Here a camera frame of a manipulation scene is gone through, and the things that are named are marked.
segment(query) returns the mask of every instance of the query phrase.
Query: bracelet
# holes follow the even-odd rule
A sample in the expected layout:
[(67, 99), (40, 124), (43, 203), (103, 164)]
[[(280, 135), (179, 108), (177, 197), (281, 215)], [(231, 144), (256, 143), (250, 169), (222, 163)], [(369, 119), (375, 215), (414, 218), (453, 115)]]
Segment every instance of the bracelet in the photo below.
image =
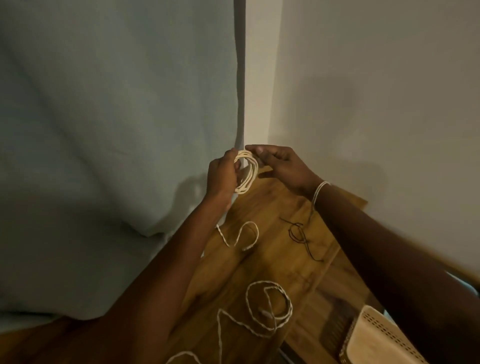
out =
[(310, 210), (310, 216), (308, 216), (308, 223), (310, 223), (310, 219), (312, 218), (313, 212), (315, 210), (315, 203), (317, 202), (318, 193), (320, 192), (322, 187), (325, 186), (326, 184), (331, 185), (330, 182), (323, 181), (321, 184), (318, 185), (317, 189), (315, 190), (315, 193), (313, 194), (312, 209)]

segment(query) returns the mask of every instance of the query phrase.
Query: person's right arm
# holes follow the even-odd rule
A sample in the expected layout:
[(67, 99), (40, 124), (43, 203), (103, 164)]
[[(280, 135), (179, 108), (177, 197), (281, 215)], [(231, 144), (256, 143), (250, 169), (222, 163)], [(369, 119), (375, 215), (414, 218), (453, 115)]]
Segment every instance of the person's right arm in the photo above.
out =
[[(246, 146), (292, 192), (311, 200), (323, 181), (289, 147)], [(315, 208), (369, 289), (430, 363), (480, 362), (480, 300), (430, 256), (322, 187)]]

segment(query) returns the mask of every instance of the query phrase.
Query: gray curtain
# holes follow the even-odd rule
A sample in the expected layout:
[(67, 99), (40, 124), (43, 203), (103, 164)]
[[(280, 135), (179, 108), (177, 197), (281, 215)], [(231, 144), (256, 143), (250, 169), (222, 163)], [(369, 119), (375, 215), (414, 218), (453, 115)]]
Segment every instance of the gray curtain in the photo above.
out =
[(0, 330), (100, 316), (242, 143), (233, 3), (6, 0), (0, 23)]

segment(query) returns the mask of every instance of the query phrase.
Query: basket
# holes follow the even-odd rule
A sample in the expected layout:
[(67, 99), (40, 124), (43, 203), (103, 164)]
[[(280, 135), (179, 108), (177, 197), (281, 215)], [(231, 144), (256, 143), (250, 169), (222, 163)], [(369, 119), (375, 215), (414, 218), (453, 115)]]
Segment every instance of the basket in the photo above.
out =
[(342, 364), (427, 364), (397, 325), (364, 306), (339, 355)]

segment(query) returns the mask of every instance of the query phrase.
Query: thin black string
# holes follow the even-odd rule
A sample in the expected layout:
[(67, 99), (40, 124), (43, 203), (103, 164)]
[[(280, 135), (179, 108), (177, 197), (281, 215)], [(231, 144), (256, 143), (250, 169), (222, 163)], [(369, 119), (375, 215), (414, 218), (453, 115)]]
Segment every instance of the thin black string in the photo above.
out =
[[(315, 261), (315, 262), (324, 262), (323, 259), (316, 259), (315, 257), (313, 257), (312, 255), (312, 252), (310, 251), (310, 247), (308, 246), (308, 243), (309, 241), (307, 240), (307, 237), (305, 236), (305, 233), (303, 231), (303, 224), (301, 222), (291, 222), (291, 221), (288, 221), (288, 220), (285, 220), (284, 218), (280, 218), (280, 220), (283, 220), (287, 223), (290, 224), (290, 227), (288, 229), (288, 235), (290, 236), (290, 239), (293, 240), (294, 242), (296, 243), (302, 243), (302, 244), (305, 244), (305, 247), (307, 248), (307, 252), (308, 254), (310, 255), (310, 257)], [(299, 231), (300, 231), (300, 235), (301, 235), (301, 238), (295, 236), (295, 234), (293, 233), (292, 231), (292, 227), (293, 226), (296, 226)]]

